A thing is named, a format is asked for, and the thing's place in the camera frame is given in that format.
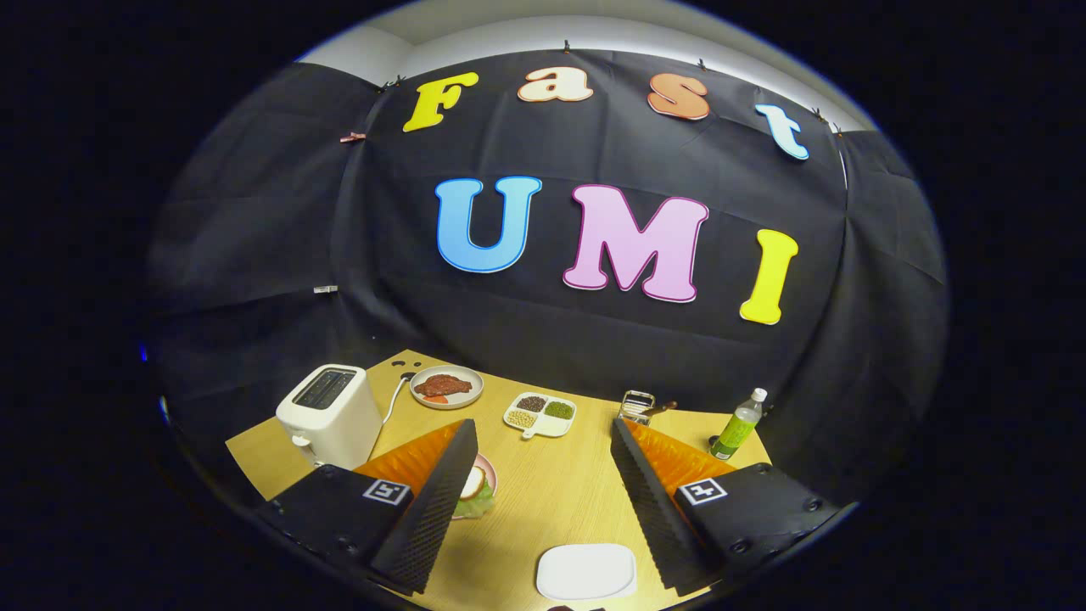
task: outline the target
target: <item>water bottle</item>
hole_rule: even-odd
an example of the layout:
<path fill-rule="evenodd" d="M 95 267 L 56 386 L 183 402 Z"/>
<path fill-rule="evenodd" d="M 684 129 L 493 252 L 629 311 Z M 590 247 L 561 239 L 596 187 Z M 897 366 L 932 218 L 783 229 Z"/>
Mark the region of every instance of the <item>water bottle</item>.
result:
<path fill-rule="evenodd" d="M 750 394 L 750 399 L 735 408 L 735 413 L 732 415 L 732 419 L 728 421 L 728 425 L 724 427 L 720 436 L 712 443 L 709 454 L 720 460 L 732 458 L 735 450 L 740 449 L 743 442 L 754 431 L 755 425 L 761 420 L 761 404 L 765 400 L 766 391 L 755 389 L 754 393 Z"/>

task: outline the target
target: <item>letter m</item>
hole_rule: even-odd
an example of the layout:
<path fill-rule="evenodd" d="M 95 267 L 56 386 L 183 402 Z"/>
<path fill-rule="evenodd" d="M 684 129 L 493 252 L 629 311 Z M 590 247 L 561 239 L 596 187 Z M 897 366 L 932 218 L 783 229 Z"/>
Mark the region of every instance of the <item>letter m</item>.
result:
<path fill-rule="evenodd" d="M 603 271 L 606 247 L 620 289 L 630 290 L 655 256 L 653 275 L 641 285 L 645 294 L 662 301 L 694 300 L 697 231 L 709 217 L 704 203 L 669 198 L 645 228 L 639 229 L 630 204 L 615 187 L 581 184 L 573 189 L 573 199 L 581 204 L 583 217 L 577 259 L 561 276 L 567 284 L 586 290 L 607 285 Z"/>

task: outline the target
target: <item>foam letter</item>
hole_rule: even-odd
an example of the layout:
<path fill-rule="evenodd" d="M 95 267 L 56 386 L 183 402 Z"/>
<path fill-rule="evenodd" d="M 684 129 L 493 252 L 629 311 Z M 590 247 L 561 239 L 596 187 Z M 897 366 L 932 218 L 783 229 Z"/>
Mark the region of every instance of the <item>foam letter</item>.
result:
<path fill-rule="evenodd" d="M 766 118 L 769 119 L 769 132 L 773 135 L 773 140 L 776 141 L 776 145 L 781 147 L 781 150 L 798 160 L 810 156 L 807 148 L 796 142 L 796 137 L 792 135 L 793 129 L 799 131 L 799 124 L 788 118 L 780 106 L 755 104 L 754 110 L 758 111 L 758 114 L 766 115 Z"/>
<path fill-rule="evenodd" d="M 561 279 L 573 288 L 598 290 L 607 285 L 603 250 L 607 246 L 618 287 L 630 290 L 649 259 L 656 256 L 653 275 L 642 283 L 645 294 L 662 301 L 686 302 L 697 295 L 694 288 L 694 251 L 702 221 L 709 217 L 704 203 L 680 196 L 668 198 L 656 214 L 637 229 L 622 191 L 606 184 L 581 184 L 573 199 L 584 209 L 581 238 L 573 266 Z"/>
<path fill-rule="evenodd" d="M 528 73 L 531 80 L 517 91 L 517 97 L 526 102 L 546 102 L 561 100 L 579 102 L 592 96 L 589 89 L 589 75 L 579 67 L 545 67 Z"/>
<path fill-rule="evenodd" d="M 788 260 L 799 252 L 799 245 L 785 233 L 771 229 L 758 231 L 758 243 L 761 244 L 761 265 L 750 298 L 740 307 L 740 317 L 745 321 L 775 326 L 781 320 L 781 292 Z"/>
<path fill-rule="evenodd" d="M 473 72 L 466 72 L 431 80 L 418 86 L 418 101 L 415 102 L 415 114 L 411 115 L 411 120 L 404 124 L 404 131 L 414 131 L 424 127 L 433 127 L 444 118 L 438 114 L 438 104 L 449 110 L 460 99 L 460 86 L 470 87 L 479 82 L 479 75 Z"/>
<path fill-rule="evenodd" d="M 506 176 L 494 183 L 505 195 L 502 212 L 502 237 L 487 247 L 471 242 L 471 200 L 482 192 L 482 182 L 473 178 L 455 178 L 438 184 L 434 192 L 441 201 L 438 211 L 438 252 L 450 265 L 465 271 L 489 273 L 500 271 L 520 258 L 528 240 L 528 208 L 531 199 L 543 187 L 539 178 Z"/>
<path fill-rule="evenodd" d="M 709 92 L 702 81 L 678 74 L 657 74 L 648 86 L 648 105 L 660 114 L 697 120 L 709 116 L 709 102 L 702 96 Z"/>

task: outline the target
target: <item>grain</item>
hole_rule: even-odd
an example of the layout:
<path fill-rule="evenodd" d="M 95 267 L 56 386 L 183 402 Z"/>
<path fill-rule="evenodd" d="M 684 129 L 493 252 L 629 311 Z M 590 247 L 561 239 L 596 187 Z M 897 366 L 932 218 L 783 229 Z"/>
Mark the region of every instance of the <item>grain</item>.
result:
<path fill-rule="evenodd" d="M 530 415 L 528 412 L 520 412 L 514 410 L 509 412 L 509 416 L 505 417 L 506 421 L 514 427 L 521 427 L 523 429 L 529 429 L 531 425 L 535 424 L 535 415 Z"/>
<path fill-rule="evenodd" d="M 567 404 L 559 404 L 558 402 L 551 402 L 547 404 L 546 409 L 543 410 L 543 413 L 563 420 L 570 420 L 573 418 L 573 407 Z"/>
<path fill-rule="evenodd" d="M 523 399 L 517 402 L 517 407 L 522 410 L 528 410 L 530 412 L 538 412 L 543 409 L 546 404 L 546 399 L 538 396 L 525 397 Z"/>

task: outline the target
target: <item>steak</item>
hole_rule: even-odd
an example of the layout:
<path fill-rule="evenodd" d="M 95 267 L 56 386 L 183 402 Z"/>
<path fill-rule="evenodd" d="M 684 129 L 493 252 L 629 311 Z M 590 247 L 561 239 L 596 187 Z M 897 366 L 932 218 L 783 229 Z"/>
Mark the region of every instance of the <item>steak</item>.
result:
<path fill-rule="evenodd" d="M 467 393 L 468 391 L 471 391 L 470 382 L 464 382 L 458 378 L 444 373 L 431 375 L 429 380 L 415 387 L 415 392 L 424 397 L 443 397 L 453 393 Z"/>

